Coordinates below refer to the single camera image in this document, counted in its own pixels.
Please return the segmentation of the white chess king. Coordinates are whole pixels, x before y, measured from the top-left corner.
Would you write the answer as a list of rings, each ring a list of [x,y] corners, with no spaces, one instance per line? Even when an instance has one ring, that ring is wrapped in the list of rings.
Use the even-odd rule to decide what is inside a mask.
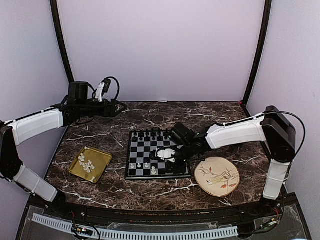
[[[152,175],[156,175],[157,174],[157,170],[154,166],[151,167],[151,174]]]

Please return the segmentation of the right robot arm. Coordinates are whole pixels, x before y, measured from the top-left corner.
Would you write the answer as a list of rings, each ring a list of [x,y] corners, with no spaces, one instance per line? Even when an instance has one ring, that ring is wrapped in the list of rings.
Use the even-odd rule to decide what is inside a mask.
[[[296,147],[296,129],[286,118],[287,112],[268,106],[264,112],[229,123],[213,123],[194,132],[178,122],[167,136],[180,149],[173,155],[176,164],[203,155],[211,150],[248,142],[265,142],[271,156],[263,200],[255,205],[255,213],[266,217],[275,208],[276,200],[289,173],[289,167],[300,151]]]

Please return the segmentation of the gold square tray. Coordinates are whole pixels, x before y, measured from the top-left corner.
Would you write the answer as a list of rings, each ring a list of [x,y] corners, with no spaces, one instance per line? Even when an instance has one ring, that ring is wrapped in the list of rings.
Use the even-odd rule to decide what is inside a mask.
[[[68,172],[92,184],[96,184],[111,162],[112,154],[84,146],[74,158]]]

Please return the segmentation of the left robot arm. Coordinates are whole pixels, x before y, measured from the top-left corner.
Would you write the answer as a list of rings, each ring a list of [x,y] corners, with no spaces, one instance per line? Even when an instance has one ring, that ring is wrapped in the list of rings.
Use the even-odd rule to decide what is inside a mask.
[[[20,159],[17,146],[51,130],[67,127],[84,117],[114,118],[127,109],[118,97],[107,100],[113,77],[107,77],[88,96],[91,84],[84,81],[69,83],[68,94],[61,103],[19,119],[0,123],[0,177],[15,182],[31,194],[51,203],[51,210],[60,218],[67,218],[70,206],[62,199],[65,195],[26,167]]]

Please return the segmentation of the black grey chessboard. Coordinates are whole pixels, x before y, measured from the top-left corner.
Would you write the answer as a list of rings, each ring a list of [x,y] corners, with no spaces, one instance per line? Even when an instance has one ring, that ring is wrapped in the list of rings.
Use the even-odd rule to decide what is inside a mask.
[[[133,130],[129,132],[125,179],[155,180],[190,178],[190,165],[184,169],[169,172],[175,165],[173,156],[181,147],[168,137],[168,132],[160,128]]]

